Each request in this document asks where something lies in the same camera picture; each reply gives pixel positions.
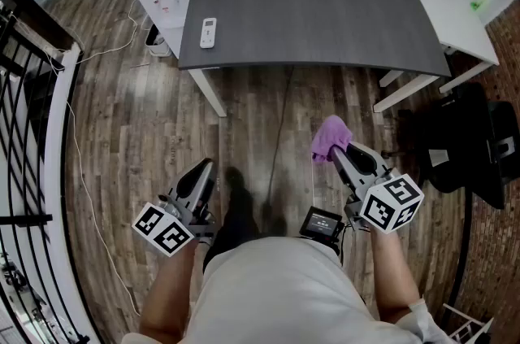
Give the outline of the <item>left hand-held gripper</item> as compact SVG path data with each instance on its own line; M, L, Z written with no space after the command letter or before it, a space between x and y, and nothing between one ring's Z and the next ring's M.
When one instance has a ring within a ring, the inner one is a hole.
M144 205L132 228L166 256L173 256L193 239L211 245L216 219L206 205L215 187L215 162L201 159L178 174L168 195Z

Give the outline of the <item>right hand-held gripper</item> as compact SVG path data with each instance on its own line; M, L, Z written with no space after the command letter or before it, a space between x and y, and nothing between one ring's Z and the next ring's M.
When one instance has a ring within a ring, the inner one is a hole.
M389 169L375 150L352 142L346 150L333 146L331 158L343 184L354 195L344 207L353 227L359 229L365 221L382 233L391 233L415 217L424 193L408 174L390 173L375 180Z

